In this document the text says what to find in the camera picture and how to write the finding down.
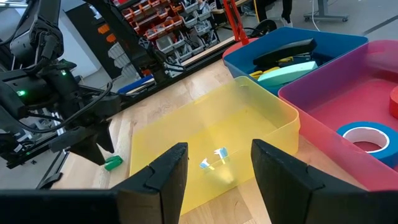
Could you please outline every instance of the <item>pink plastic bin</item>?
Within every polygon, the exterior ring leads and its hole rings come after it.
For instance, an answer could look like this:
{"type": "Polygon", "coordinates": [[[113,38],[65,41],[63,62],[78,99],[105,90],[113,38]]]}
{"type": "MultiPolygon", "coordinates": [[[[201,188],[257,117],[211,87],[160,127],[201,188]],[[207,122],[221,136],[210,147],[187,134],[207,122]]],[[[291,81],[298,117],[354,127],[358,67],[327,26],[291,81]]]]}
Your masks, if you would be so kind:
{"type": "Polygon", "coordinates": [[[279,96],[300,113],[300,133],[368,190],[398,189],[398,172],[336,130],[374,121],[398,131],[388,111],[398,85],[398,41],[370,42],[283,87],[279,96]]]}

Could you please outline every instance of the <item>blue painter's tape roll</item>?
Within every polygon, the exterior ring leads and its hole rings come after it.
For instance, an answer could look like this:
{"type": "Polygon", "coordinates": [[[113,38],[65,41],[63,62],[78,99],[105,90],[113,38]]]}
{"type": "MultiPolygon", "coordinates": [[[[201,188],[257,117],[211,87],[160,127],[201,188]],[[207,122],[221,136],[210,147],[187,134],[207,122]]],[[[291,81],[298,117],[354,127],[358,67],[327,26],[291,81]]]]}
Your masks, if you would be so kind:
{"type": "Polygon", "coordinates": [[[381,148],[368,151],[385,165],[394,168],[398,165],[398,133],[383,124],[359,121],[344,125],[337,133],[352,143],[371,142],[381,148]]]}

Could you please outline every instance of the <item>person's leg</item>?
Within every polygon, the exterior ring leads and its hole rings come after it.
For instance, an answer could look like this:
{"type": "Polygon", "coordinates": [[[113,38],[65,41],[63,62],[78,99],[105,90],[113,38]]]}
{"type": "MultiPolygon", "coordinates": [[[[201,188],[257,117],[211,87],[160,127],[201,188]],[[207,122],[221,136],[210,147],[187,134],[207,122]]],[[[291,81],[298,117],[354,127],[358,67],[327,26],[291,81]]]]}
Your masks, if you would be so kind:
{"type": "Polygon", "coordinates": [[[267,3],[268,0],[254,0],[256,17],[259,22],[263,21],[264,19],[267,19],[267,12],[266,12],[267,3]]]}
{"type": "Polygon", "coordinates": [[[282,18],[284,18],[288,23],[291,23],[290,14],[292,13],[293,0],[283,0],[282,4],[284,7],[282,18]]]}

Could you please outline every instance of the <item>tape roll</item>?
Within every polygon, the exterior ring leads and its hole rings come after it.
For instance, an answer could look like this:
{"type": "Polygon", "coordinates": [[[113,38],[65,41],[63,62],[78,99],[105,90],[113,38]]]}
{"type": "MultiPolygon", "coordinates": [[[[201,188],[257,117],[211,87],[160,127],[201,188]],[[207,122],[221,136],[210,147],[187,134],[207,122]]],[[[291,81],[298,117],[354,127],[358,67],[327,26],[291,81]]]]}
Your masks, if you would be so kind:
{"type": "Polygon", "coordinates": [[[389,112],[393,117],[398,119],[398,86],[393,88],[390,93],[389,112]]]}
{"type": "Polygon", "coordinates": [[[381,148],[368,151],[370,155],[394,168],[398,165],[398,133],[375,122],[360,121],[342,126],[337,133],[352,143],[371,142],[381,148]]]}

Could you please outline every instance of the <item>transparent yellow container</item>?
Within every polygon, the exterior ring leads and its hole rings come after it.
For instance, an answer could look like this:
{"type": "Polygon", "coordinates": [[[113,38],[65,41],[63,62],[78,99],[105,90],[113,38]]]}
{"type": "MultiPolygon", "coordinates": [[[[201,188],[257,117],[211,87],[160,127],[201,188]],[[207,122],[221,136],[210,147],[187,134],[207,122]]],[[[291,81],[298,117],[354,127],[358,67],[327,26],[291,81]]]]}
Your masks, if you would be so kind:
{"type": "Polygon", "coordinates": [[[184,214],[254,177],[250,158],[253,139],[294,154],[299,129],[296,109],[249,78],[238,77],[135,133],[130,175],[176,143],[187,142],[184,214]],[[215,154],[222,148],[228,152],[223,159],[215,154]],[[209,166],[201,168],[206,158],[209,166]]]}

